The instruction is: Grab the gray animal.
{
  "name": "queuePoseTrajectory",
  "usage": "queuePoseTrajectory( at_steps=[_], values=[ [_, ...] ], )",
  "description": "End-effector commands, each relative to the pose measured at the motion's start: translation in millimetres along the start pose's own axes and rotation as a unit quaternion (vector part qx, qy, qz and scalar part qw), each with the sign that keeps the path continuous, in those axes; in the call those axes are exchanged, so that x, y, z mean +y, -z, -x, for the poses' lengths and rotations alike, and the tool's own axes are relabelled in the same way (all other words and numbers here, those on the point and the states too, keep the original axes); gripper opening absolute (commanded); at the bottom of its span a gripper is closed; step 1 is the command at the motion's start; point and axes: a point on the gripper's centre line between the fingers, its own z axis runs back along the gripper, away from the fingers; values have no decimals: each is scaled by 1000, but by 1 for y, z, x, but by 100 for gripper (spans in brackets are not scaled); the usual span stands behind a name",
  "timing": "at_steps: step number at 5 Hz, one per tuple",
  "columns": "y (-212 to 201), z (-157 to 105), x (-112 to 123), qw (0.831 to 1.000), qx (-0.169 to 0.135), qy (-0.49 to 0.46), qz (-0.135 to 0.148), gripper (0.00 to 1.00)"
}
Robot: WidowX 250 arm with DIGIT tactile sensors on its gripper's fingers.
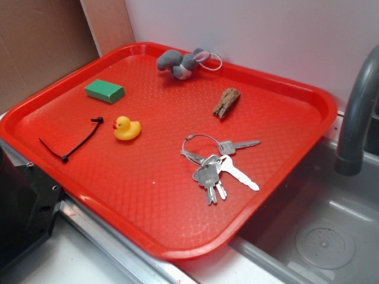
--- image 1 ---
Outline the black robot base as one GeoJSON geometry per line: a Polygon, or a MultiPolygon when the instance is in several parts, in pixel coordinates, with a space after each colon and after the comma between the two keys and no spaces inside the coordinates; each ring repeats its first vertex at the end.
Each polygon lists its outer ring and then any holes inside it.
{"type": "Polygon", "coordinates": [[[63,190],[38,166],[1,150],[1,273],[48,240],[63,190]]]}

